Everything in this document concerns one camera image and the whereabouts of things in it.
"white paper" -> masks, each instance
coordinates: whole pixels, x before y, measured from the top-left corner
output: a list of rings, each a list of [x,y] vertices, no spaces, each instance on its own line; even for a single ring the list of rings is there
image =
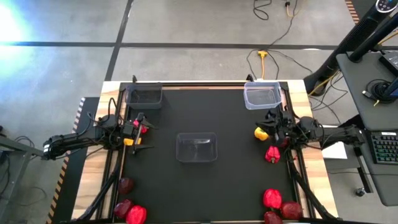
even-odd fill
[[[347,159],[344,143],[336,142],[333,145],[322,150],[324,159]]]

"clear plastic container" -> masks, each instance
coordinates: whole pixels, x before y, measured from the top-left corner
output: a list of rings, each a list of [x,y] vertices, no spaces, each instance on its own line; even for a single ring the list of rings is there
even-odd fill
[[[135,110],[156,110],[162,107],[162,84],[131,84],[126,88],[126,104]]]
[[[247,82],[243,95],[248,110],[275,108],[282,102],[279,82]]]
[[[213,162],[217,159],[215,133],[180,133],[177,135],[176,158],[180,162]]]

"keyboard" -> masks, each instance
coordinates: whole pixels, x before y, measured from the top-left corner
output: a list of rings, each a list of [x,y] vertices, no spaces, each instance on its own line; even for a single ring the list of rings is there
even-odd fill
[[[372,132],[369,140],[374,162],[398,165],[398,133]]]

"wooden table frame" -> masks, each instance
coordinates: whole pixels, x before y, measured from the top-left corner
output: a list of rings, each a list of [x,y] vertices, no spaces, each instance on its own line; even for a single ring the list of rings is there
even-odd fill
[[[287,82],[289,86],[290,100],[294,112],[299,116],[312,117],[310,103],[308,101],[307,92],[305,90],[303,80],[278,80],[279,82]],[[236,86],[237,83],[244,83],[246,81],[210,81],[210,82],[194,82],[197,86],[164,86],[165,90],[192,90],[192,89],[243,89],[243,86]],[[119,95],[119,87],[121,83],[126,82],[104,82],[101,96],[99,99],[98,109],[96,112],[96,119],[108,114],[108,102],[110,98],[115,100]],[[201,86],[200,83],[212,83],[214,86]],[[235,83],[235,86],[228,86],[228,83]],[[286,104],[285,97],[282,96],[282,103]],[[124,116],[126,104],[122,101],[121,115]],[[114,113],[115,108],[111,108],[111,113]],[[318,146],[319,143],[313,142],[311,145]],[[87,153],[93,152],[99,146],[89,147]],[[326,172],[325,162],[323,160],[322,152],[319,149],[306,147],[302,150],[305,163],[305,171],[307,173],[308,181],[312,192],[319,199],[322,205],[335,217],[338,216],[333,193],[331,191],[328,174]],[[90,203],[94,200],[97,193],[100,191],[101,183],[104,174],[104,164],[107,158],[107,151],[99,151],[93,154],[85,161],[83,173],[81,175],[80,185],[76,196],[76,202],[73,209],[72,218],[77,218],[86,210]],[[116,162],[117,152],[113,152],[111,161],[111,170]],[[298,187],[300,202],[303,205],[303,212],[305,217],[309,217],[307,199],[300,186]],[[111,198],[111,189],[106,194],[104,199],[104,207],[102,217],[108,216],[109,200]]]

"concrete floor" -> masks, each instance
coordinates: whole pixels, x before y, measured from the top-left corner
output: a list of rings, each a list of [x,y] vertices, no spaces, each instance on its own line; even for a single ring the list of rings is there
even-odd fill
[[[114,42],[126,3],[0,0],[0,27],[7,29],[0,41]],[[270,15],[268,21],[253,15],[250,0],[135,0],[123,42],[270,44],[285,32],[289,20],[283,1],[274,0],[264,10]],[[331,51],[297,50],[295,45],[337,45],[353,26],[344,0],[309,0],[294,19],[290,33],[278,42],[291,45],[292,50],[280,51],[315,71]],[[112,51],[111,47],[0,46],[0,124],[6,134],[11,138],[29,136],[40,147],[51,135],[69,133],[80,98],[100,95]],[[139,80],[242,80],[250,73],[249,51],[122,48],[112,80],[130,80],[132,75]],[[280,80],[309,74],[280,54],[271,54],[280,67]],[[259,57],[252,54],[249,59],[259,77]],[[266,79],[273,80],[275,75],[276,66],[267,57]],[[344,79],[336,86],[347,89]],[[325,103],[341,94],[330,90]],[[331,108],[342,122],[358,113],[349,94]],[[314,116],[323,124],[338,123],[327,108]],[[29,164],[15,200],[37,199],[32,186],[42,187],[49,197],[30,207],[10,208],[10,220],[45,223],[60,163],[35,159]],[[330,181],[340,217],[395,223],[398,208],[383,206],[377,194],[352,196],[352,189],[361,186],[358,175],[335,174]]]

